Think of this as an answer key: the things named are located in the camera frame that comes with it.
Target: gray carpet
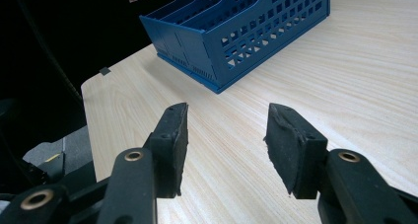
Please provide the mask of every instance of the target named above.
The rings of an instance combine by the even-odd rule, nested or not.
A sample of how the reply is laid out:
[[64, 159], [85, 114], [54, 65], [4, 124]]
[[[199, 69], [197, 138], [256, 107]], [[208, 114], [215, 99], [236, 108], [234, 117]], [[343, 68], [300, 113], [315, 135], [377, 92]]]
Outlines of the gray carpet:
[[38, 166], [61, 151], [65, 153], [65, 174], [91, 162], [93, 157], [87, 126], [56, 142], [37, 145], [25, 155], [24, 160]]

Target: black chair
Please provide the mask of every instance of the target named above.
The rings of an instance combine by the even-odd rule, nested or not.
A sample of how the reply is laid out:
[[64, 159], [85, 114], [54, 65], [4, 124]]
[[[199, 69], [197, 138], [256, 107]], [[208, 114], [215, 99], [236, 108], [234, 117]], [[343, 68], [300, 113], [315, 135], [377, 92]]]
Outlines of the black chair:
[[86, 125], [81, 85], [150, 44], [138, 16], [173, 0], [0, 0], [0, 193], [44, 183], [22, 160]]

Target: blue plastic file organizer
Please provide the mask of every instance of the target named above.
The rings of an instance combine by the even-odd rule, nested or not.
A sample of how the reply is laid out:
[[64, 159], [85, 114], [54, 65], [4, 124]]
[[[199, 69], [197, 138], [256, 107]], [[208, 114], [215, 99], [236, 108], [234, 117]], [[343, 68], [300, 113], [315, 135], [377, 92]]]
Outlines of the blue plastic file organizer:
[[330, 0], [175, 0], [140, 16], [158, 55], [215, 93], [329, 15]]

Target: light wood grain surface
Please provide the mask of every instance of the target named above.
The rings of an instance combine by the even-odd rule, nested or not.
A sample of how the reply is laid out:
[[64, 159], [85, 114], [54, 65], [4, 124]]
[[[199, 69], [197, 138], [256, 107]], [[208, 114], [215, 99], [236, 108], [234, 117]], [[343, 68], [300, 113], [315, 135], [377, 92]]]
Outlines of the light wood grain surface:
[[331, 0], [331, 15], [216, 95], [153, 46], [82, 87], [99, 180], [142, 146], [170, 105], [189, 104], [182, 196], [160, 223], [319, 223], [316, 200], [287, 194], [263, 142], [269, 103], [294, 108], [328, 149], [362, 153], [418, 195], [417, 0]]

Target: wooden table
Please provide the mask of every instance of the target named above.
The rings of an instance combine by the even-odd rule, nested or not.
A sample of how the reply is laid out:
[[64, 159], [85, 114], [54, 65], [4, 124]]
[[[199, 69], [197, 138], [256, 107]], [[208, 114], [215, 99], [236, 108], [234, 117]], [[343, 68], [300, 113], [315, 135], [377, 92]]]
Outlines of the wooden table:
[[216, 95], [148, 46], [84, 83], [99, 180], [142, 146], [170, 105], [189, 104], [182, 196], [160, 223], [319, 223], [270, 163], [269, 103], [297, 110], [329, 140], [362, 153], [387, 182], [418, 195], [418, 0], [331, 0], [331, 15]]

